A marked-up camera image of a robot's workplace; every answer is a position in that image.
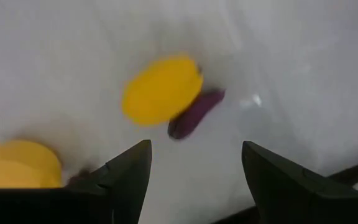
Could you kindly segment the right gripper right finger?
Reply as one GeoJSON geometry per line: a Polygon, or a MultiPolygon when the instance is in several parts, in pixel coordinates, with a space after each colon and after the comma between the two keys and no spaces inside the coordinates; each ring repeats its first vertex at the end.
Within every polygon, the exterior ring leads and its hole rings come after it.
{"type": "Polygon", "coordinates": [[[264,224],[358,224],[358,190],[251,141],[242,165],[264,224]]]}

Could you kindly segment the small purple eggplant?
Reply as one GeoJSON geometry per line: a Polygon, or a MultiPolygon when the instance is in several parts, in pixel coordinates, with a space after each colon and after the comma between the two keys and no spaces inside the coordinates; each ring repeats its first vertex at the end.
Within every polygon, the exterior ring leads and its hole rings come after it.
{"type": "Polygon", "coordinates": [[[169,137],[178,141],[187,138],[203,118],[222,102],[225,92],[223,89],[202,91],[184,112],[169,122],[169,137]]]}

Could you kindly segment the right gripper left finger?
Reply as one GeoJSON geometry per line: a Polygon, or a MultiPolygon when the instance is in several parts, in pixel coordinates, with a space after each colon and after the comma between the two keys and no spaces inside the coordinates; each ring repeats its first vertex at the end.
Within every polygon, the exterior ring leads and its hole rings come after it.
{"type": "Polygon", "coordinates": [[[0,189],[0,224],[138,224],[151,163],[143,140],[62,187],[0,189]]]}

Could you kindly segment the yellow lemon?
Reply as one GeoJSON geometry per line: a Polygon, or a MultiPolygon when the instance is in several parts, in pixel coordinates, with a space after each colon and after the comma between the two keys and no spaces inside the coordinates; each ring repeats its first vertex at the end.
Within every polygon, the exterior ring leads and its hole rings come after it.
{"type": "Polygon", "coordinates": [[[0,142],[0,189],[62,186],[62,164],[51,149],[32,141],[0,142]]]}
{"type": "Polygon", "coordinates": [[[196,60],[185,54],[161,58],[125,86],[122,113],[141,126],[164,123],[187,109],[202,86],[196,60]]]}

